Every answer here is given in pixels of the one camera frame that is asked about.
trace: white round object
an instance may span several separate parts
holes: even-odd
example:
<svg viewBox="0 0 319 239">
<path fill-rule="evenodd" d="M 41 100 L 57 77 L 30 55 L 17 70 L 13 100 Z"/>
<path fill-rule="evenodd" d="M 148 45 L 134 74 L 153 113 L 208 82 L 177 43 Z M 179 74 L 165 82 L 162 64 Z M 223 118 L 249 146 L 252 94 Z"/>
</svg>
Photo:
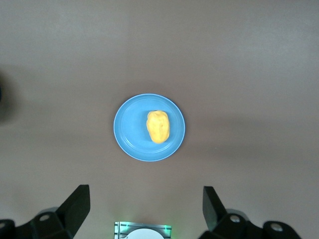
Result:
<svg viewBox="0 0 319 239">
<path fill-rule="evenodd" d="M 164 239 L 161 234 L 152 229 L 137 229 L 127 235 L 125 239 Z"/>
</svg>

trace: dark object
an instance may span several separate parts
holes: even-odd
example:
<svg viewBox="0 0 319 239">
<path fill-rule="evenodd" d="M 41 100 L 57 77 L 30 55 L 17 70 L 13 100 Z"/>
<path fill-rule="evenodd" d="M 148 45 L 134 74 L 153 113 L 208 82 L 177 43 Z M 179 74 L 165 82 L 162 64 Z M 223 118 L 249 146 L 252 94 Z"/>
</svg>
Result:
<svg viewBox="0 0 319 239">
<path fill-rule="evenodd" d="M 199 239 L 301 239 L 285 223 L 269 221 L 259 228 L 239 214 L 227 213 L 213 187 L 204 187 L 203 213 L 209 230 Z"/>
<path fill-rule="evenodd" d="M 72 239 L 89 211 L 89 185 L 80 185 L 55 212 L 41 213 L 17 228 L 12 220 L 0 220 L 0 239 Z"/>
</svg>

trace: potato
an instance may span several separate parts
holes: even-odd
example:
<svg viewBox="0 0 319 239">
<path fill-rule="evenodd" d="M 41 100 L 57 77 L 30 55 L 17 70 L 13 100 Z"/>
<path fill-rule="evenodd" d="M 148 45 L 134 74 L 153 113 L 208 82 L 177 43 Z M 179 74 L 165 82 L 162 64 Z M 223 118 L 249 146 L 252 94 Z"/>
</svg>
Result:
<svg viewBox="0 0 319 239">
<path fill-rule="evenodd" d="M 164 111 L 151 111 L 146 122 L 151 139 L 155 143 L 163 143 L 169 137 L 169 120 Z"/>
</svg>

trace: yellow potato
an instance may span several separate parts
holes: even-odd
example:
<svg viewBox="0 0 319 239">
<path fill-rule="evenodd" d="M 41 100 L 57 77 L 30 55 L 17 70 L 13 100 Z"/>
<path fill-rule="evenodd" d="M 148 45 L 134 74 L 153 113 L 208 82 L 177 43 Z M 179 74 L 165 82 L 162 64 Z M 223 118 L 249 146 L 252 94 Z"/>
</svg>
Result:
<svg viewBox="0 0 319 239">
<path fill-rule="evenodd" d="M 163 143 L 169 137 L 169 120 L 164 111 L 151 111 L 146 122 L 151 139 L 155 143 Z"/>
</svg>

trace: blue plate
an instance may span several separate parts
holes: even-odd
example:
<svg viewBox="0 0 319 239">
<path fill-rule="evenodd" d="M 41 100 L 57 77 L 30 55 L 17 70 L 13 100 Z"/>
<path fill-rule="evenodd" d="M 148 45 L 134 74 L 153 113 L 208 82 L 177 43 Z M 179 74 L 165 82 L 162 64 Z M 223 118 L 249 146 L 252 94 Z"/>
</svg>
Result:
<svg viewBox="0 0 319 239">
<path fill-rule="evenodd" d="M 154 143 L 146 121 L 150 111 L 164 111 L 169 120 L 169 138 Z M 141 161 L 159 161 L 171 156 L 180 147 L 185 135 L 185 121 L 179 108 L 168 98 L 141 94 L 127 100 L 114 119 L 114 136 L 122 150 Z"/>
</svg>

